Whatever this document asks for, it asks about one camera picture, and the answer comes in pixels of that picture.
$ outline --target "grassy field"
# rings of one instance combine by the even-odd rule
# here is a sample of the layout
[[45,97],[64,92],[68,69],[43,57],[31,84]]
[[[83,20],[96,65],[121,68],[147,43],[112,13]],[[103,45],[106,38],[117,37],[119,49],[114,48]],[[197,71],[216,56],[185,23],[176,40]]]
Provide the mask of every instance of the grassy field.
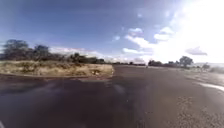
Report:
[[74,64],[57,61],[1,61],[0,73],[34,76],[111,76],[113,67],[106,64]]

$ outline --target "white cloud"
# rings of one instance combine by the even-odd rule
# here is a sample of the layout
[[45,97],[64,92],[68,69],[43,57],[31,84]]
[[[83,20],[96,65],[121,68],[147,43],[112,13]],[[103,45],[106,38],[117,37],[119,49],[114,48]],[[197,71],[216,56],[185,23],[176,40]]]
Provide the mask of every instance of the white cloud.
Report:
[[166,35],[166,34],[155,34],[154,38],[157,39],[157,40],[165,41],[165,40],[169,40],[170,36]]
[[121,39],[120,36],[114,36],[113,41],[118,41],[118,40],[120,40],[120,39]]
[[81,55],[86,55],[88,57],[99,57],[103,58],[104,55],[97,51],[88,51],[85,49],[77,49],[77,48],[65,48],[65,47],[50,47],[51,53],[60,53],[65,55],[70,55],[74,53],[79,53]]
[[123,48],[123,52],[125,53],[133,53],[133,54],[141,54],[141,52],[134,50],[134,49],[128,49],[128,48]]
[[132,37],[130,35],[126,35],[125,38],[137,45],[139,45],[140,48],[153,48],[154,45],[150,44],[147,40],[145,40],[142,37]]
[[170,11],[166,11],[165,12],[165,17],[169,17],[170,16]]
[[141,14],[141,13],[138,13],[138,18],[142,18],[143,17],[143,15]]
[[163,29],[160,30],[160,32],[164,32],[166,34],[173,34],[174,33],[174,31],[171,30],[170,27],[164,27]]
[[141,28],[130,28],[128,32],[129,34],[135,36],[135,35],[143,33],[143,30]]
[[130,53],[130,54],[152,54],[152,51],[134,50],[129,48],[123,48],[123,52]]
[[142,58],[134,58],[134,64],[144,64],[145,61]]
[[203,52],[200,47],[196,47],[196,48],[190,48],[186,50],[187,53],[191,54],[191,55],[207,55],[206,52]]

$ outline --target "distant tree line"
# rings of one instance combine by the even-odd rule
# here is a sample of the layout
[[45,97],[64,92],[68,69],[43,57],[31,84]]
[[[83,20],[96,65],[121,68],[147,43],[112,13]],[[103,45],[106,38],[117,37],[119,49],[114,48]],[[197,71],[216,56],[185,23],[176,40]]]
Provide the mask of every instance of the distant tree line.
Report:
[[91,63],[104,64],[104,59],[96,57],[86,57],[79,53],[72,55],[63,55],[51,53],[49,47],[45,45],[36,45],[30,48],[26,41],[23,40],[8,40],[3,45],[3,51],[0,55],[1,60],[33,60],[33,61],[63,61],[73,63]]
[[[99,59],[97,57],[87,57],[85,55],[80,55],[79,53],[74,53],[72,55],[63,55],[59,53],[51,53],[49,47],[45,45],[36,45],[34,48],[30,48],[26,41],[23,40],[8,40],[3,45],[3,51],[0,55],[1,60],[33,60],[33,61],[61,61],[61,62],[72,62],[72,63],[91,63],[91,64],[104,64],[106,63],[104,59]],[[193,59],[183,56],[179,61],[163,64],[160,61],[150,60],[148,66],[157,67],[184,67],[191,65]],[[115,62],[114,65],[135,65],[135,66],[145,66],[145,64],[135,64],[134,62],[122,63]],[[203,68],[209,68],[209,65],[204,65]]]
[[191,65],[193,63],[193,59],[187,56],[182,56],[179,61],[173,62],[169,61],[168,63],[163,64],[160,61],[150,60],[148,66],[156,66],[156,67],[183,67],[187,68],[187,65]]

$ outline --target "asphalt road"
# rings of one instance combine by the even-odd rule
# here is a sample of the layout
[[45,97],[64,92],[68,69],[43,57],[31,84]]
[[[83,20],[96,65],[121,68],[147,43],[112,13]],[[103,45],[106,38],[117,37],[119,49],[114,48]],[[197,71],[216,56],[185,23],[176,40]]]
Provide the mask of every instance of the asphalt road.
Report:
[[5,128],[224,127],[224,92],[174,70],[118,66],[109,79],[0,78]]

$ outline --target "sunlight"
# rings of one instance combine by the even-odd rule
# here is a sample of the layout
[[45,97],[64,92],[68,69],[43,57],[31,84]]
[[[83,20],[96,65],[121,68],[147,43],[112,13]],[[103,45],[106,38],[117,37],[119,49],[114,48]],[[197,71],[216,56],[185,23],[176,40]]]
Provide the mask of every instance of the sunlight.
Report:
[[172,41],[181,42],[181,48],[200,47],[209,56],[222,56],[224,30],[224,1],[199,0],[182,10],[177,17],[179,30]]

